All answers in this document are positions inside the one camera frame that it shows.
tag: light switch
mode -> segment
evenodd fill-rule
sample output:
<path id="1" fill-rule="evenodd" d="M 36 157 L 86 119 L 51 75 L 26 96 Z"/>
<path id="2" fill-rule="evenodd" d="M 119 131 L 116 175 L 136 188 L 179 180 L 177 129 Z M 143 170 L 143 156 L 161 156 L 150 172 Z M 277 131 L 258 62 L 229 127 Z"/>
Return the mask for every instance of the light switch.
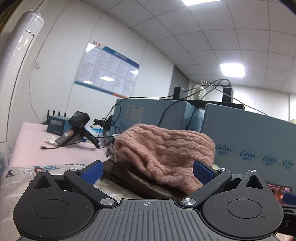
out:
<path id="1" fill-rule="evenodd" d="M 35 68 L 36 69 L 40 69 L 41 68 L 41 63 L 40 62 L 36 62 L 35 63 Z"/>

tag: pink tablecloth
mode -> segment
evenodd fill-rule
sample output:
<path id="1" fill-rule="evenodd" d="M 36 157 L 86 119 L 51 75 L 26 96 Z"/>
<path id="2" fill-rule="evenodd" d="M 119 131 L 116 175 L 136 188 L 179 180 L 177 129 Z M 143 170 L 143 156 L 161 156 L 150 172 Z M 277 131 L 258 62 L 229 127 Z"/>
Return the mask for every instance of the pink tablecloth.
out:
<path id="1" fill-rule="evenodd" d="M 47 125 L 23 123 L 8 166 L 31 167 L 70 163 L 88 164 L 95 160 L 107 160 L 105 155 L 106 149 L 97 149 L 91 143 L 82 142 L 69 147 L 41 150 L 41 146 L 53 147 L 42 141 L 53 135 L 46 132 L 46 129 Z"/>

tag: metal screw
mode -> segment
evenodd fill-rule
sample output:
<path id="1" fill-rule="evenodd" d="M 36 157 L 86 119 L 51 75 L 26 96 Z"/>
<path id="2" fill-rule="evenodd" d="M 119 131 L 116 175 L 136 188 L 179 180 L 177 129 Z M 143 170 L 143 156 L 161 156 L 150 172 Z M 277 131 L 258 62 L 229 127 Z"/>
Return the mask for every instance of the metal screw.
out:
<path id="1" fill-rule="evenodd" d="M 109 206 L 115 203 L 114 199 L 112 198 L 104 198 L 100 201 L 101 204 Z"/>
<path id="2" fill-rule="evenodd" d="M 196 203 L 196 201 L 192 198 L 184 198 L 184 199 L 182 199 L 181 203 L 186 206 L 191 206 L 191 205 L 194 205 Z"/>

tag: pink knitted sweater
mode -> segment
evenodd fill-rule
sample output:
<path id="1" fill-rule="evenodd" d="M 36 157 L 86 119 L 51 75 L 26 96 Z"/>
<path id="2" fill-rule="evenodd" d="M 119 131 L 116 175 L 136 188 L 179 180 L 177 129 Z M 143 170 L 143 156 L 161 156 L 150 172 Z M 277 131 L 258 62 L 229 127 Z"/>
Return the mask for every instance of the pink knitted sweater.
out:
<path id="1" fill-rule="evenodd" d="M 193 162 L 212 166 L 215 144 L 203 133 L 136 124 L 116 138 L 115 150 L 118 160 L 132 163 L 160 184 L 190 194 L 202 186 L 193 175 Z"/>

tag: fluorescent light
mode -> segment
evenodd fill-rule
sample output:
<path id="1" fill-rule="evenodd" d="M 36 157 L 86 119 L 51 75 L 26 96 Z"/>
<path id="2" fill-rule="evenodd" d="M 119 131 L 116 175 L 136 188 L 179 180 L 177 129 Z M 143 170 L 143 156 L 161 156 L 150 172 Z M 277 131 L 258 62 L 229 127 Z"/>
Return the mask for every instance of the fluorescent light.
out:
<path id="1" fill-rule="evenodd" d="M 84 81 L 82 81 L 82 83 L 93 84 L 91 81 L 88 81 L 88 80 L 84 80 Z"/>
<path id="2" fill-rule="evenodd" d="M 182 0 L 182 2 L 185 3 L 186 6 L 191 6 L 191 5 L 205 3 L 205 2 L 215 2 L 215 1 L 221 1 L 221 0 Z"/>
<path id="3" fill-rule="evenodd" d="M 130 71 L 132 74 L 134 75 L 138 75 L 139 71 L 138 70 L 133 70 L 133 71 Z"/>
<path id="4" fill-rule="evenodd" d="M 220 64 L 223 75 L 229 77 L 244 77 L 244 66 L 242 64 Z"/>
<path id="5" fill-rule="evenodd" d="M 94 44 L 90 44 L 90 43 L 88 43 L 88 44 L 87 44 L 87 47 L 86 47 L 86 49 L 85 49 L 85 52 L 88 52 L 88 51 L 92 50 L 94 47 L 95 47 Z"/>
<path id="6" fill-rule="evenodd" d="M 100 79 L 105 80 L 105 81 L 115 81 L 114 79 L 107 77 L 107 76 L 100 77 Z"/>

